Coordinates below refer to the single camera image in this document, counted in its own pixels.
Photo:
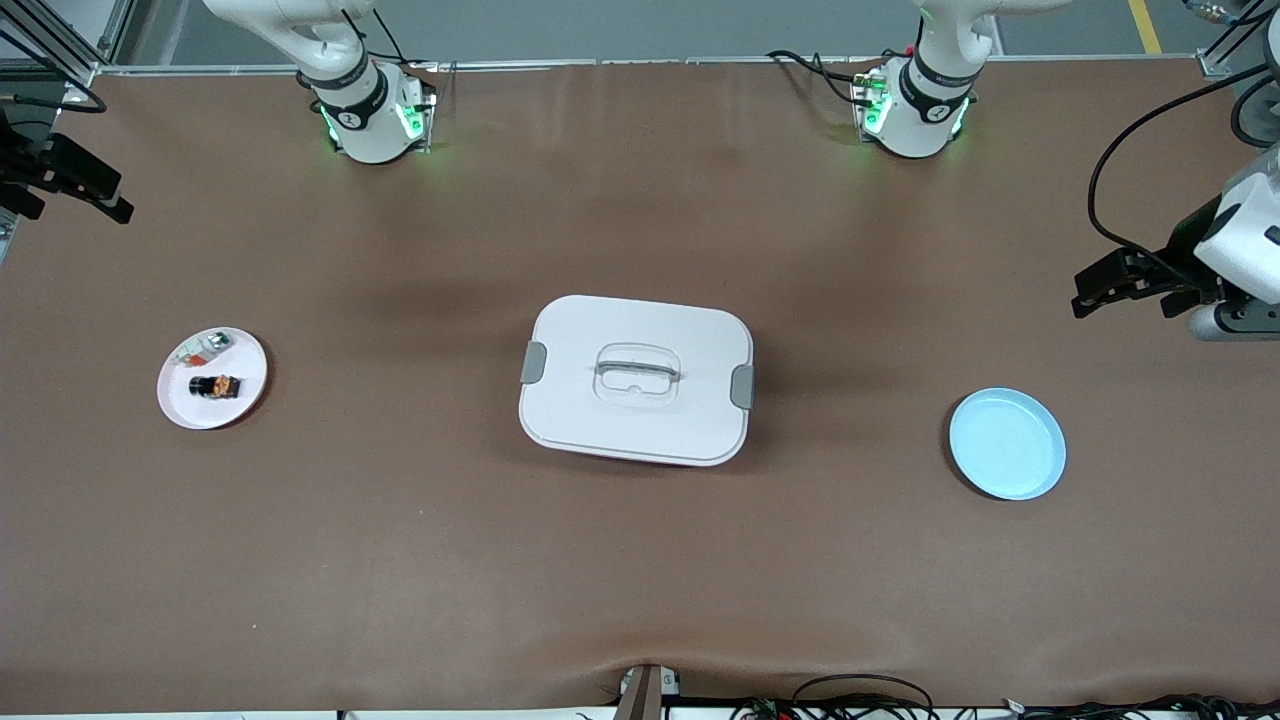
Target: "table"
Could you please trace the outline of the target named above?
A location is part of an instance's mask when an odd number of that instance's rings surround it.
[[[0,268],[0,711],[603,702],[883,671],[941,703],[1276,694],[1276,347],[1156,302],[1071,318],[1110,250],[1093,161],[1185,61],[1006,63],[955,146],[860,145],[820,78],[571,67],[442,83],[435,150],[328,151],[292,78],[105,78],[67,118],[124,174]],[[1230,97],[1143,131],[1102,213],[1162,245],[1248,160]],[[568,293],[722,307],[756,341],[748,443],[687,470],[548,451],[516,413]],[[188,333],[269,347],[256,414],[156,407]],[[950,409],[1030,392],[1061,484],[997,502]]]

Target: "yellow floor line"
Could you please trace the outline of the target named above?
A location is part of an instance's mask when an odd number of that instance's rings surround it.
[[[1160,55],[1160,38],[1156,37],[1156,26],[1151,23],[1151,13],[1147,12],[1147,0],[1129,0],[1129,12],[1133,13],[1133,24],[1138,26],[1138,37],[1142,37],[1142,49],[1148,55]]]

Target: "gray floor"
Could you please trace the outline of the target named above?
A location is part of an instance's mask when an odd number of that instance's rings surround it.
[[[1221,31],[1179,0],[1146,3],[1165,53],[1194,53]],[[682,60],[759,56],[780,47],[878,55],[910,42],[918,17],[906,0],[383,0],[379,6],[406,55],[439,61]],[[125,64],[283,61],[201,0],[156,0],[137,22],[143,27]],[[1126,0],[1076,0],[1000,22],[1007,54],[1143,54]],[[389,50],[375,23],[361,26],[372,47]]]

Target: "white storage box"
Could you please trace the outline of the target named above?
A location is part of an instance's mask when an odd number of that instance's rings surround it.
[[[722,310],[571,295],[525,352],[520,423],[545,447],[718,465],[746,439],[751,333]]]

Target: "white plate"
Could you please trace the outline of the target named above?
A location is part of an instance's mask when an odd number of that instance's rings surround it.
[[[1030,500],[1062,477],[1066,438],[1034,397],[992,387],[956,407],[951,456],[978,489],[1004,500]]]
[[[234,423],[253,409],[266,388],[266,351],[257,338],[236,328],[209,328],[187,338],[205,337],[223,332],[232,345],[207,365],[188,368],[174,355],[187,342],[183,341],[164,360],[156,380],[156,400],[166,418],[192,430],[210,430]],[[191,395],[191,378],[230,375],[241,380],[239,397],[210,400]]]

